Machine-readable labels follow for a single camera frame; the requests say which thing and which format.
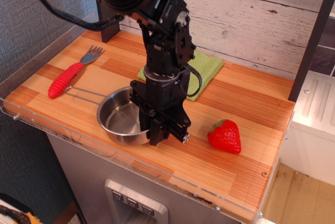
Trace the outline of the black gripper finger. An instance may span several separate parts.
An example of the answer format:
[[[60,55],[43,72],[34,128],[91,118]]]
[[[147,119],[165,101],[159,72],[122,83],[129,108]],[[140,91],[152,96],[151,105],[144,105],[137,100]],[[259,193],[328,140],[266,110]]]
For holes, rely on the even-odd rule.
[[[141,131],[149,132],[151,128],[151,121],[153,117],[149,114],[139,111],[139,122]]]
[[[156,146],[170,135],[168,124],[163,124],[157,119],[150,122],[150,145]]]

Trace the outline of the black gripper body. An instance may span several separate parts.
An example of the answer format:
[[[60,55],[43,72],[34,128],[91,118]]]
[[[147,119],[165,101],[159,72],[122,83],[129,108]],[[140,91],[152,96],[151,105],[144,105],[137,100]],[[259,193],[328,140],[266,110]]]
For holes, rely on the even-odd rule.
[[[188,127],[191,120],[186,114],[183,103],[188,91],[190,74],[182,74],[166,84],[147,78],[146,82],[131,81],[130,100],[163,124],[168,124],[170,135],[184,143],[189,139]]]

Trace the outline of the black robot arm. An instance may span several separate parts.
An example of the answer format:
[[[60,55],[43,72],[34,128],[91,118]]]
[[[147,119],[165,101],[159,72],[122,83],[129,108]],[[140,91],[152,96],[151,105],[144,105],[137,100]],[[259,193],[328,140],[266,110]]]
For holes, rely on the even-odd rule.
[[[131,101],[139,107],[141,129],[151,145],[174,135],[189,139],[191,121],[183,103],[195,69],[195,45],[189,34],[189,12],[183,0],[99,0],[115,14],[128,16],[140,26],[147,62],[146,80],[132,81]]]

